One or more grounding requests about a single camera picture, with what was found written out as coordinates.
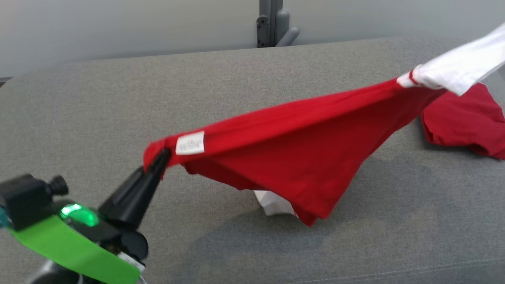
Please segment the gray couch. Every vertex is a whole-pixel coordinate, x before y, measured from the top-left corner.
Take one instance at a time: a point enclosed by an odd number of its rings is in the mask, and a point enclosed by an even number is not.
[[[390,38],[69,64],[0,88],[0,180],[61,174],[96,206],[150,140],[385,81],[459,45]],[[505,82],[487,84],[505,107]],[[266,217],[252,192],[171,168],[141,227],[157,283],[504,283],[505,163],[428,145],[420,122],[361,167],[327,220]],[[2,283],[43,258],[0,232]]]

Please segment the clothing label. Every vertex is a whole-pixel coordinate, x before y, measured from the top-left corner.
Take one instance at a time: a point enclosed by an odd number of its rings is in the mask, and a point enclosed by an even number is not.
[[[177,155],[194,155],[204,153],[204,132],[200,131],[177,138],[175,153]]]
[[[118,257],[121,258],[122,260],[128,262],[129,264],[135,266],[138,270],[140,270],[140,273],[144,272],[145,266],[143,266],[142,264],[140,264],[140,262],[136,261],[131,256],[125,254],[124,252],[120,252],[118,254]]]

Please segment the red t-shirt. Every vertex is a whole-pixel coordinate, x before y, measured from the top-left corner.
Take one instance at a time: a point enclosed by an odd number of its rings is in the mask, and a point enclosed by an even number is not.
[[[484,84],[463,96],[447,92],[422,111],[426,138],[441,146],[469,147],[505,160],[505,117]]]
[[[203,131],[205,152],[174,155],[168,166],[239,190],[272,191],[312,225],[330,215],[361,163],[445,92],[393,79],[295,101],[153,142],[144,164],[164,147],[176,153],[179,137]]]

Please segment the green tape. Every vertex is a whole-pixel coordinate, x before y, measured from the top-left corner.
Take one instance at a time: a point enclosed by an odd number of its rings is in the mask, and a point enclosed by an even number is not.
[[[24,246],[61,266],[107,284],[136,284],[140,271],[51,216],[11,234]]]

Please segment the gray metal bracket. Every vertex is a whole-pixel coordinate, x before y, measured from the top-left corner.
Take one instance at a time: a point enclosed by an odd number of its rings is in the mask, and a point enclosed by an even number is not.
[[[283,0],[260,0],[260,16],[256,19],[258,48],[289,46],[300,34],[289,28],[289,12],[282,10]]]

